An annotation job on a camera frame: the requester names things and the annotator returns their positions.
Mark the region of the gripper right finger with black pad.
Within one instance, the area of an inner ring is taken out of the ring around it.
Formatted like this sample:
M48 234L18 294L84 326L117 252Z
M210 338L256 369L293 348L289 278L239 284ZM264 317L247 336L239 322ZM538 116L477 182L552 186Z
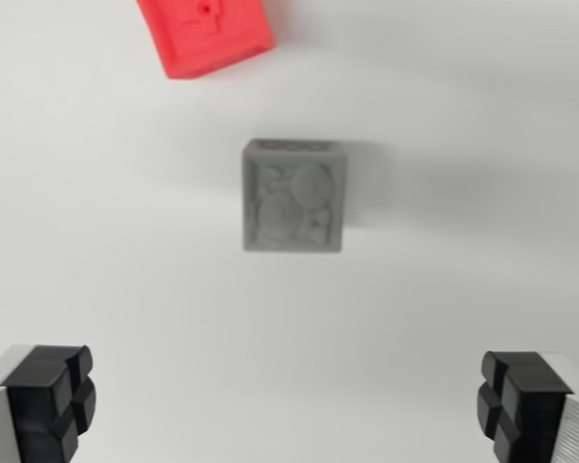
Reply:
M488 351L477 416L502 463L579 462L579 370L562 354Z

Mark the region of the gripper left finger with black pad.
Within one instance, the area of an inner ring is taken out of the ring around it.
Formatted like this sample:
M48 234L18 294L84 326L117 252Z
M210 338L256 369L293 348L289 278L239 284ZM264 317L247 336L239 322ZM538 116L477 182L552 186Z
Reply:
M0 356L0 463L70 462L97 403L86 345L13 345Z

